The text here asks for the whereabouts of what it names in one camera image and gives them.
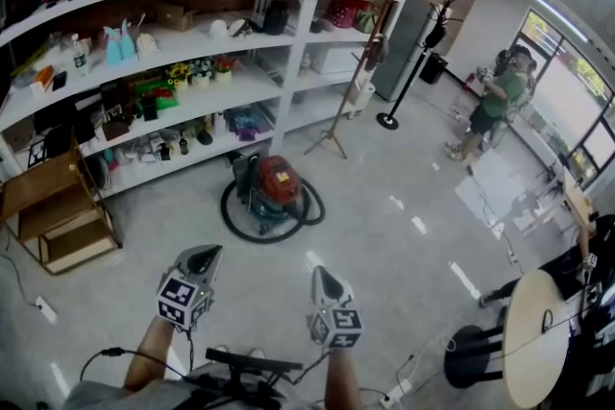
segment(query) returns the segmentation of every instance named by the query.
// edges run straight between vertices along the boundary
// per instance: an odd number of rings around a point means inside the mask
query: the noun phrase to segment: window
[[[523,117],[587,186],[615,157],[613,91],[585,57],[536,12],[515,43],[536,60],[537,85]]]

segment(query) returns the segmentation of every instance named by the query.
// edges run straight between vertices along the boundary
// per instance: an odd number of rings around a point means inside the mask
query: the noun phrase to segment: metal shelving unit
[[[71,2],[66,0],[61,1],[52,9],[35,12],[32,16],[1,33],[0,46],[10,44],[16,37],[50,19],[102,1],[105,0],[73,0]],[[49,92],[40,98],[35,98],[30,88],[20,89],[8,98],[0,111],[0,132],[39,109],[115,79],[180,60],[249,51],[253,55],[242,60],[241,68],[236,71],[234,81],[229,85],[214,86],[215,83],[212,83],[207,88],[192,87],[186,93],[179,92],[180,104],[175,108],[160,111],[157,120],[150,122],[136,121],[131,126],[129,133],[112,141],[107,141],[102,133],[98,133],[98,139],[84,144],[82,152],[87,156],[93,155],[146,133],[155,132],[205,114],[247,104],[264,103],[263,107],[268,110],[275,123],[273,130],[258,135],[257,141],[269,141],[271,151],[277,153],[280,151],[283,136],[286,132],[333,117],[342,99],[336,85],[347,83],[352,78],[350,72],[320,75],[309,70],[300,74],[301,59],[306,47],[311,43],[356,42],[360,48],[360,44],[366,42],[369,35],[354,29],[335,29],[332,32],[311,33],[309,26],[312,20],[317,17],[315,10],[318,0],[299,0],[301,8],[294,15],[291,15],[286,32],[280,36],[254,33],[244,39],[225,40],[213,39],[209,36],[209,25],[212,20],[222,18],[229,22],[241,17],[252,17],[257,20],[262,17],[270,1],[257,0],[253,12],[225,12],[202,16],[195,23],[195,27],[186,33],[178,33],[158,26],[143,26],[141,31],[152,34],[156,39],[160,48],[159,53],[144,59],[139,58],[109,67],[103,63],[104,54],[95,52],[90,56],[90,60],[94,61],[90,73],[81,78],[72,67],[69,67],[66,85],[58,91]],[[383,29],[387,35],[392,32],[401,6],[406,0],[395,1],[397,1],[397,4],[388,16],[388,22]],[[287,47],[288,50],[285,63],[278,62],[276,65],[276,82],[271,77],[274,75],[271,71],[267,73],[254,62],[254,60],[258,60],[258,53],[264,54],[266,53],[265,49],[273,47]],[[293,95],[301,91],[306,92],[305,101],[300,106],[291,105]],[[344,110],[345,112],[352,111],[353,107],[348,104]],[[221,137],[219,141],[214,140],[214,143],[210,146],[196,147],[187,156],[174,157],[171,161],[160,162],[158,166],[141,166],[137,163],[120,166],[111,173],[111,188],[104,190],[103,195],[109,196],[119,193],[196,162],[251,143],[253,142],[241,142],[234,135],[228,134]],[[10,175],[25,171],[26,163],[23,156],[14,155],[1,136],[0,155],[4,158],[5,171]]]

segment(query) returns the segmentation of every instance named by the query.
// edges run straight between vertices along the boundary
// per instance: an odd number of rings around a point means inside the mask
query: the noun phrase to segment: vacuum cleaner
[[[222,194],[220,211],[224,223],[236,236],[252,243],[278,243],[297,233],[303,226],[315,226],[325,219],[325,205],[320,195],[283,157],[261,158],[256,153],[248,157],[233,156],[230,160],[234,181]],[[256,234],[242,230],[237,225],[238,221],[232,219],[229,202],[234,200],[234,190],[241,203],[239,213],[250,214],[257,219]],[[312,200],[317,203],[320,213],[310,218]],[[290,221],[295,224],[281,231],[283,224]]]

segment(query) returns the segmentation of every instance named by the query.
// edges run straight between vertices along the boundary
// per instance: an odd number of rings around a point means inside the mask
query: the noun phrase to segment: water bottle
[[[84,47],[79,40],[79,35],[73,35],[73,60],[75,61],[75,67],[80,77],[87,74],[87,59]]]

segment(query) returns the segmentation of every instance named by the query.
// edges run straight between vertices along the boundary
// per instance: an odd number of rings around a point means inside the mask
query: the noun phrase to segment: smartphone
[[[56,74],[54,77],[54,86],[53,90],[57,91],[61,89],[66,84],[66,72],[61,72],[60,74]]]

